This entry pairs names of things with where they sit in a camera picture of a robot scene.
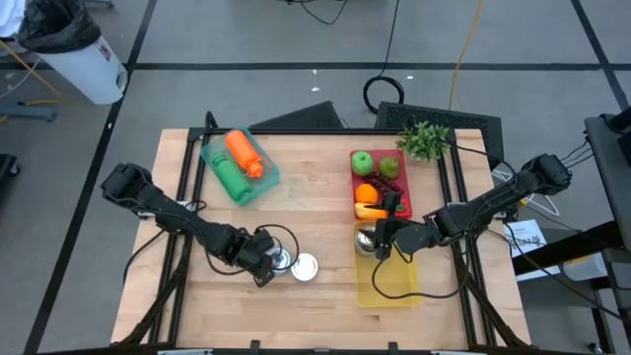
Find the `white cloth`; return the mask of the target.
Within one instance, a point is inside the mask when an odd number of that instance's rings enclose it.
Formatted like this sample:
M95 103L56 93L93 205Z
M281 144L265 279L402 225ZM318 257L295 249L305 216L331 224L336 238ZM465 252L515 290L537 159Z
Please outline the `white cloth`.
M13 36L24 19L26 0L0 0L0 37Z

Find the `small artificial green plant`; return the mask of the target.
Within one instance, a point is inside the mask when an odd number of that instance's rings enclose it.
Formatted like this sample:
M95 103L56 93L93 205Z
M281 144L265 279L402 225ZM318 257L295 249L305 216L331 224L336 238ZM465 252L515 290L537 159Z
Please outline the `small artificial green plant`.
M444 126L420 121L403 127L398 133L396 147L410 158L436 161L449 149L448 133Z

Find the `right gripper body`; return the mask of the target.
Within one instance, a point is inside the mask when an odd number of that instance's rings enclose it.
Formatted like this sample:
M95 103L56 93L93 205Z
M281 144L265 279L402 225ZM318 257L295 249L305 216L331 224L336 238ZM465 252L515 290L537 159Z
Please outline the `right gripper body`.
M413 254L437 243L437 228L430 224L411 224L399 229L394 234L394 241L402 252Z

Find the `teal plastic bin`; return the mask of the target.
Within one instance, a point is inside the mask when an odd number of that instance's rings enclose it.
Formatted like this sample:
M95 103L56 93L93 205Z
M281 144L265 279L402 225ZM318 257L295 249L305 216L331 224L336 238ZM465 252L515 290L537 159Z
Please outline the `teal plastic bin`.
M230 151L228 150L228 148L227 148L227 146L226 146L226 144L224 142L224 138L225 138L226 134L231 132L231 131L233 131L233 130L241 130L241 131L243 131L245 133L246 137L248 138L248 140L250 141L250 143L252 144L252 146L254 147L254 149L261 156L261 164L264 167L264 172L263 172L262 177L259 177L259 178L248 177L246 175L245 171L234 160L233 155L230 153ZM216 154L216 153L224 153L229 158L231 158L232 160L234 160L236 162L236 164L238 165L238 167L241 170L241 173L251 183L252 190L251 190L251 193L247 196L247 198L245 198L241 203L237 203L231 197L230 198L238 205L247 205L250 202L252 202L253 200L255 200L258 197L260 197L262 194L264 194L269 189L271 189L274 186L276 186L280 182L280 177L281 177L280 170L277 167L277 165L273 162L273 160L269 157L269 155L265 152L265 150L257 143L257 141L255 140L254 136L251 134L251 132L247 128L235 128L235 129L232 129L232 130L228 131L227 133L222 135L220 138L213 139L211 142L209 142L208 144L204 145L202 147L202 149L201 149L200 156L203 159L203 161L206 163L206 165L210 167L212 172L213 172L213 168L211 166L211 160L212 160L213 155Z

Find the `orange plastic bottle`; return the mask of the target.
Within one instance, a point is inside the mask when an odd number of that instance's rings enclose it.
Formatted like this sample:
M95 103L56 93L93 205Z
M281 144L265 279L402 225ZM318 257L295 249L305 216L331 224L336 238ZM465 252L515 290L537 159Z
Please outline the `orange plastic bottle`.
M262 177L264 167L261 164L261 156L254 149L243 131L233 130L227 133L224 142L233 155L234 160L249 178Z

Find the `bright green toy apple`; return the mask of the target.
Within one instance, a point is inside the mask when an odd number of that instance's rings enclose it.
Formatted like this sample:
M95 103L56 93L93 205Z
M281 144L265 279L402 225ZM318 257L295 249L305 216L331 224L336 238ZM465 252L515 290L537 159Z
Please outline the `bright green toy apple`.
M370 153L357 151L351 155L351 169L358 176L368 175L374 168L374 160Z

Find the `green brown toy pear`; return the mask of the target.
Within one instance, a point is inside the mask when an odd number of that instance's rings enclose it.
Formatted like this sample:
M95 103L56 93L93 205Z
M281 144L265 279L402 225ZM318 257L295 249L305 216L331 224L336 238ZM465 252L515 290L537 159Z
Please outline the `green brown toy pear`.
M399 160L395 156L385 156L379 163L380 174L388 179L397 179L400 175Z

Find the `silver tin can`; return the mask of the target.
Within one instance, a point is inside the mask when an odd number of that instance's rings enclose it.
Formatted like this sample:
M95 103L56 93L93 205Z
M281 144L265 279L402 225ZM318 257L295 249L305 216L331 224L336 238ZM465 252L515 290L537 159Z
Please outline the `silver tin can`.
M363 256L373 256L376 254L374 241L367 235L375 231L375 226L360 227L355 233L355 250Z

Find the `black trash bag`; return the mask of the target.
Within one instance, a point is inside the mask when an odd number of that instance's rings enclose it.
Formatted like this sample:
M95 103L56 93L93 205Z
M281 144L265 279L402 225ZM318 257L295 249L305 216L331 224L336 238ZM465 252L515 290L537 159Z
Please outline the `black trash bag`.
M101 35L84 0L31 0L17 41L35 53L60 54L84 49Z

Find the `green plastic bottle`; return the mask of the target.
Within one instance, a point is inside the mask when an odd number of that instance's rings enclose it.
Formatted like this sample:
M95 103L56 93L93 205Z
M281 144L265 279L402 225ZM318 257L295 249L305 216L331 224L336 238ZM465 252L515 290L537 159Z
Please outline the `green plastic bottle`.
M226 154L214 154L211 166L219 182L235 202L241 203L251 193L251 183L241 173L236 162Z

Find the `orange toy fruit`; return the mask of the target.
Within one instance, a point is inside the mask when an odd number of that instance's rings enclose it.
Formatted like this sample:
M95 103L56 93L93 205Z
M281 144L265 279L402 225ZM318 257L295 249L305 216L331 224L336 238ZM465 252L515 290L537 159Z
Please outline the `orange toy fruit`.
M379 201L379 192L369 183L361 183L355 188L355 202L376 204Z

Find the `black floor object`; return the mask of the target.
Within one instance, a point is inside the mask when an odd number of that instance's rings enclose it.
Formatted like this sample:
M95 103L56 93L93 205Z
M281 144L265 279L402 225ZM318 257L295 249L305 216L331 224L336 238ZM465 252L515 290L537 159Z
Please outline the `black floor object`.
M0 153L0 198L6 194L20 172L16 156Z

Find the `dark red toy grapes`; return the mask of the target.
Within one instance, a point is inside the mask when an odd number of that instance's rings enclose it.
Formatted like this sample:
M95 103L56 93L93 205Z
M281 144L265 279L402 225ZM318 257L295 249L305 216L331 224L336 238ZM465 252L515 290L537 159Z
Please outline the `dark red toy grapes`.
M396 182L380 175L377 172L372 172L364 176L364 180L367 183L374 185L377 190L383 193L387 193L388 191L395 191L400 193L404 192L403 188L400 187Z

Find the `black perforated panel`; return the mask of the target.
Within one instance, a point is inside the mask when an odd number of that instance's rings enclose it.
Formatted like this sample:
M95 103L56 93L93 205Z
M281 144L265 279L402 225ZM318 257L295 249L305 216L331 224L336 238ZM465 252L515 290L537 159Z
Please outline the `black perforated panel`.
M403 128L417 122L453 129L478 129L482 134L485 150L494 157L505 158L502 121L497 116L381 102L375 127Z

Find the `white round lid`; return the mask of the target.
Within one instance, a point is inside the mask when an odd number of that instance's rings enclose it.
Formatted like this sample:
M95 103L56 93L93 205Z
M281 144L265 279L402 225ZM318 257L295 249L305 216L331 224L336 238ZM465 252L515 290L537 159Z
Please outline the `white round lid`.
M297 261L291 267L291 272L298 281L308 282L313 280L318 273L316 258L310 253L300 253Z

